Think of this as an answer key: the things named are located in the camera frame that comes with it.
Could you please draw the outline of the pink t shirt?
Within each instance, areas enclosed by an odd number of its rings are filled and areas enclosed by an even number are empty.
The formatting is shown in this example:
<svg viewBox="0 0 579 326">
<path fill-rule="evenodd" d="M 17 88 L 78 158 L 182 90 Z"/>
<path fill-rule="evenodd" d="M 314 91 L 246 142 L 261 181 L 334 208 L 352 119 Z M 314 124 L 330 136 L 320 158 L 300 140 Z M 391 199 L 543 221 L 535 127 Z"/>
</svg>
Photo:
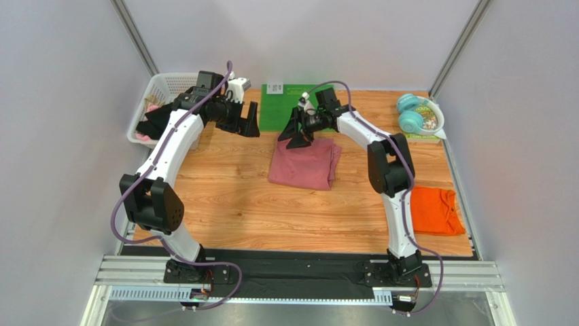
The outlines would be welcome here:
<svg viewBox="0 0 579 326">
<path fill-rule="evenodd" d="M 309 147 L 287 149 L 289 141 L 275 145 L 268 181 L 302 189 L 330 191 L 342 147 L 333 139 L 317 139 Z"/>
</svg>

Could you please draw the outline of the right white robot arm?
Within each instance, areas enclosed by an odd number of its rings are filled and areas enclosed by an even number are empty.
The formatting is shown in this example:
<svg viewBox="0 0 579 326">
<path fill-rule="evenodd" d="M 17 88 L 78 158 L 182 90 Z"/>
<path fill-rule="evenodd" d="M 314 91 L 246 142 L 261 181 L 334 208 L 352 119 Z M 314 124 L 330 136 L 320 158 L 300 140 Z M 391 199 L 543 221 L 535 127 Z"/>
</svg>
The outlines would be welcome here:
<svg viewBox="0 0 579 326">
<path fill-rule="evenodd" d="M 366 150 L 368 180 L 383 200 L 389 231 L 387 260 L 370 264 L 370 274 L 397 286 L 416 283 L 423 261 L 412 225 L 415 172 L 406 138 L 377 128 L 352 106 L 341 105 L 331 88 L 316 92 L 316 107 L 309 97 L 308 92 L 301 95 L 279 140 L 288 141 L 288 149 L 308 147 L 315 132 L 333 129 Z"/>
</svg>

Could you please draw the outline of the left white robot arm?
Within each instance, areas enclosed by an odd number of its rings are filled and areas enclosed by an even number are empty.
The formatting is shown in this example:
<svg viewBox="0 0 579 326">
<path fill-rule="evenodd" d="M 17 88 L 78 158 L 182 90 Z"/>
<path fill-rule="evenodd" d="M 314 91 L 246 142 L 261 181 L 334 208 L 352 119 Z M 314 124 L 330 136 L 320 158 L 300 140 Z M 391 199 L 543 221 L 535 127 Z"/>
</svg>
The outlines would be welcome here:
<svg viewBox="0 0 579 326">
<path fill-rule="evenodd" d="M 184 204 L 173 189 L 177 173 L 191 146 L 209 122 L 243 137 L 258 137 L 258 104 L 250 102 L 242 117 L 243 97 L 251 82 L 232 71 L 223 76 L 200 71 L 194 86 L 165 107 L 169 119 L 147 162 L 120 179 L 121 199 L 130 222 L 151 232 L 171 255 L 171 262 L 200 274 L 209 267 L 205 250 L 183 224 Z"/>
</svg>

